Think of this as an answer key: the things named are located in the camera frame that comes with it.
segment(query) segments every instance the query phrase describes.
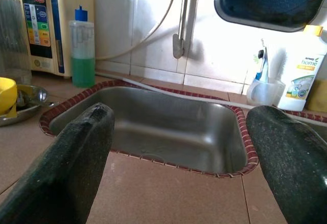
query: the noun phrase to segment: tiled countertop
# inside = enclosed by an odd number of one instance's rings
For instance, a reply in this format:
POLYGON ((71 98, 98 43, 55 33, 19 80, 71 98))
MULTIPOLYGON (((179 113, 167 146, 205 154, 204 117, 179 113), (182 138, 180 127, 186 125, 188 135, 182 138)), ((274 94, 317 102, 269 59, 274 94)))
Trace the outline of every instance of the tiled countertop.
MULTIPOLYGON (((233 102, 245 97, 139 77, 145 84, 217 96, 233 102)), ((97 77, 101 82, 107 78, 97 77)), ((83 89, 48 74, 33 76, 50 101, 64 101, 83 89)), ((52 142, 35 117, 0 127, 0 203, 32 161, 52 142)), ((213 178, 120 154, 109 153, 87 223, 226 223, 286 224, 260 166, 236 178, 213 178)))

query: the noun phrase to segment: yellow bottle cap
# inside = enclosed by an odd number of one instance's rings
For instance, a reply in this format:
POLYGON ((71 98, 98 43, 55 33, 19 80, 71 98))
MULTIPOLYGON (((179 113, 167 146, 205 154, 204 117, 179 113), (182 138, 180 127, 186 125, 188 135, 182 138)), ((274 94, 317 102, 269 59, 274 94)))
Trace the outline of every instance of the yellow bottle cap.
POLYGON ((321 36, 322 34, 322 26, 313 26, 313 25, 307 25, 305 29, 303 30, 306 34, 312 34, 315 36, 321 36))

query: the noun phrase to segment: green liquid bottle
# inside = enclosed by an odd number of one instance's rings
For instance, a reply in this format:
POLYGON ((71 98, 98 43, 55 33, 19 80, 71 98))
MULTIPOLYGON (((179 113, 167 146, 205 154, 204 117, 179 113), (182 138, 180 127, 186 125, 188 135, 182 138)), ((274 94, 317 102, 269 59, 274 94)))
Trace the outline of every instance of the green liquid bottle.
POLYGON ((75 20, 69 22, 69 28, 73 85, 92 87, 96 75, 94 24, 87 22, 87 11, 81 6, 75 10, 75 20))

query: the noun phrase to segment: metal pipe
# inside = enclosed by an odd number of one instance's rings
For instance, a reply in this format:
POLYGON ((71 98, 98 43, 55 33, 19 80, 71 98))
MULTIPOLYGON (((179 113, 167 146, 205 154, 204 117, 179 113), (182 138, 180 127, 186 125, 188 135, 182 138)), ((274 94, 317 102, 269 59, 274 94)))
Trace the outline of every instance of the metal pipe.
POLYGON ((173 35, 173 55, 176 59, 179 59, 184 54, 184 32, 185 32, 187 9, 188 9, 188 0, 182 0, 178 34, 173 35))

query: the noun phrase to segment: yellow bowl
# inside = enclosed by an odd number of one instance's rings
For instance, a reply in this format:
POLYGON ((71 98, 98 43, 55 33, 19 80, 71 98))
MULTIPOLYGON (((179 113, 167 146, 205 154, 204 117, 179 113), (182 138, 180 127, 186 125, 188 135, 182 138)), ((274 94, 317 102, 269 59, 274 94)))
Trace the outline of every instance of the yellow bowl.
POLYGON ((0 115, 7 113, 16 101, 16 82, 9 78, 0 77, 0 115))

